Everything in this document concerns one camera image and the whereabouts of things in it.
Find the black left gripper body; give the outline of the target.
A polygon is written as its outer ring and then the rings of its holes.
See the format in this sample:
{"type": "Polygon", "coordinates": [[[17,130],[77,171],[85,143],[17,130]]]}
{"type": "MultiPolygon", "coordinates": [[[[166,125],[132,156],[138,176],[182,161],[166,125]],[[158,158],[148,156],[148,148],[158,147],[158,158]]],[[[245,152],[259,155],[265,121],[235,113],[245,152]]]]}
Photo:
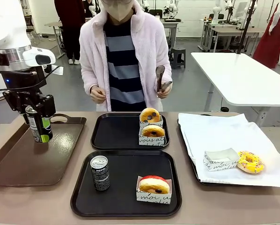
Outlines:
{"type": "Polygon", "coordinates": [[[22,71],[2,71],[1,75],[7,88],[3,91],[3,95],[20,91],[37,93],[41,87],[47,84],[41,66],[22,71]]]}

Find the person's right hand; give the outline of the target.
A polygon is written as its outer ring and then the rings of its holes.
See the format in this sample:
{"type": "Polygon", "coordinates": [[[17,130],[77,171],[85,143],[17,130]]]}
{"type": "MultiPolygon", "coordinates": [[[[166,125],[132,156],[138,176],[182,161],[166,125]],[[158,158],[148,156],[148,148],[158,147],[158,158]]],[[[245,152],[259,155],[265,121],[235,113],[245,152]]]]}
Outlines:
{"type": "Polygon", "coordinates": [[[90,89],[90,97],[96,104],[102,104],[106,100],[105,90],[94,85],[90,89]]]}

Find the person's left hand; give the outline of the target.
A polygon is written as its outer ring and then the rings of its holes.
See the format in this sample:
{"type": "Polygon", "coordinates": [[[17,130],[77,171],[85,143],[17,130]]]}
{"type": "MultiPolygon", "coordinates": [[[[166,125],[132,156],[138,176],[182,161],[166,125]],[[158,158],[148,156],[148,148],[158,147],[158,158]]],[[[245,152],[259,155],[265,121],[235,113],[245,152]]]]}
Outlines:
{"type": "Polygon", "coordinates": [[[166,98],[170,94],[171,90],[172,90],[172,84],[170,84],[166,89],[157,92],[158,98],[160,99],[166,98]]]}

